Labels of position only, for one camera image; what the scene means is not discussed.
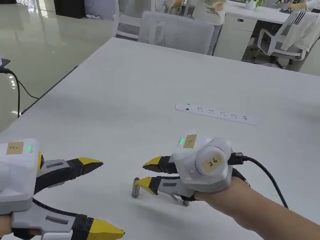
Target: power outlet socket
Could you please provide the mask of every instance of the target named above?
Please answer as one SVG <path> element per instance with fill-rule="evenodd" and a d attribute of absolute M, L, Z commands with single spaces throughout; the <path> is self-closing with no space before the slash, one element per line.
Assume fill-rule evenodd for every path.
<path fill-rule="evenodd" d="M 177 103 L 175 105 L 175 109 L 178 111 L 187 112 L 191 114 L 198 114 L 211 118 L 223 119 L 243 124 L 249 124 L 253 126 L 257 125 L 254 117 L 244 113 L 221 111 L 212 107 L 199 106 L 191 103 Z"/>

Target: office chair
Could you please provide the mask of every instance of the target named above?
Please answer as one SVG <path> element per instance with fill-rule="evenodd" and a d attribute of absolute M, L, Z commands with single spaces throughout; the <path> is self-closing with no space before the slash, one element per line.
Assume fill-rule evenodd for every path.
<path fill-rule="evenodd" d="M 276 64 L 281 69 L 283 67 L 279 64 L 277 58 L 299 61 L 303 60 L 305 58 L 306 51 L 298 47 L 291 46 L 288 48 L 288 50 L 281 50 L 281 46 L 286 39 L 287 33 L 297 15 L 298 12 L 293 12 L 275 34 L 271 34 L 266 29 L 261 29 L 257 41 L 257 47 L 259 49 L 252 59 L 255 60 L 257 55 L 260 52 L 263 52 L 265 55 L 270 56 L 270 63 Z"/>
<path fill-rule="evenodd" d="M 145 11 L 138 41 L 183 51 L 208 54 L 215 27 L 187 17 Z"/>
<path fill-rule="evenodd" d="M 112 36 L 138 39 L 144 11 L 156 11 L 156 0 L 115 0 Z"/>

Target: black cord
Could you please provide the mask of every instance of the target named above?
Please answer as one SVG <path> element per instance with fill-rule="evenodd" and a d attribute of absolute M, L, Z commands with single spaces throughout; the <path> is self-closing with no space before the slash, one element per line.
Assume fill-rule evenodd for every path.
<path fill-rule="evenodd" d="M 16 82 L 16 87 L 18 90 L 18 109 L 17 109 L 17 118 L 20 118 L 20 102 L 21 102 L 21 93 L 20 93 L 20 85 L 23 87 L 23 89 L 25 90 L 25 92 L 32 98 L 34 99 L 39 99 L 38 97 L 32 96 L 27 89 L 25 88 L 25 86 L 19 81 L 17 75 L 11 71 L 8 68 L 4 68 L 4 67 L 0 67 L 0 73 L 1 74 L 11 74 L 12 76 L 14 76 L 15 82 Z"/>
<path fill-rule="evenodd" d="M 17 75 L 8 69 L 7 71 L 9 74 L 11 74 L 12 76 L 14 76 L 15 81 L 16 81 L 16 87 L 18 89 L 18 110 L 17 110 L 17 117 L 20 118 L 20 82 L 18 81 Z"/>
<path fill-rule="evenodd" d="M 22 82 L 20 82 L 20 81 L 18 80 L 18 78 L 16 78 L 15 80 L 23 87 L 23 89 L 25 90 L 25 92 L 26 92 L 31 98 L 39 99 L 39 98 L 36 97 L 36 96 L 32 96 L 32 95 L 28 92 L 28 90 L 25 88 L 25 86 L 22 84 Z"/>
<path fill-rule="evenodd" d="M 276 192 L 278 193 L 278 195 L 282 201 L 283 206 L 288 209 L 287 202 L 286 202 L 284 196 L 282 195 L 280 188 L 279 188 L 276 180 L 274 179 L 274 177 L 271 175 L 271 173 L 260 162 L 258 162 L 257 160 L 255 160 L 252 157 L 243 156 L 243 160 L 254 163 L 255 165 L 257 165 L 259 168 L 261 168 L 264 171 L 264 173 L 270 178 L 271 182 L 273 183 L 273 186 L 274 186 Z"/>

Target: shiny floor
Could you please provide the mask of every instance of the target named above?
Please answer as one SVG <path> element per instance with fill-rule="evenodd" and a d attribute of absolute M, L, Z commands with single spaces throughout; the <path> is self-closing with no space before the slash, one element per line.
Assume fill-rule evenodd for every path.
<path fill-rule="evenodd" d="M 34 96 L 41 96 L 110 37 L 112 22 L 57 16 L 54 0 L 0 5 L 0 56 Z M 17 86 L 0 74 L 0 132 L 17 118 Z M 34 99 L 21 91 L 21 112 Z"/>

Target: handheld robotic gripper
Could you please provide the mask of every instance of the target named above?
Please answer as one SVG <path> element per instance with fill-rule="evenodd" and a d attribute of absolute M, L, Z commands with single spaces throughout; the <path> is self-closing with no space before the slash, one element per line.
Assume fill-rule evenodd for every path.
<path fill-rule="evenodd" d="M 157 156 L 143 168 L 157 173 L 178 176 L 145 177 L 135 184 L 153 195 L 159 192 L 177 200 L 195 201 L 195 191 L 215 193 L 227 189 L 231 178 L 247 180 L 233 168 L 241 160 L 241 153 L 234 153 L 230 143 L 222 138 L 208 138 L 196 134 L 181 137 L 171 156 Z"/>
<path fill-rule="evenodd" d="M 42 240 L 115 240 L 124 232 L 110 223 L 83 214 L 61 211 L 34 199 L 45 188 L 88 174 L 103 163 L 91 158 L 44 161 L 34 139 L 0 144 L 0 215 L 11 214 L 13 234 L 31 239 L 38 229 Z"/>

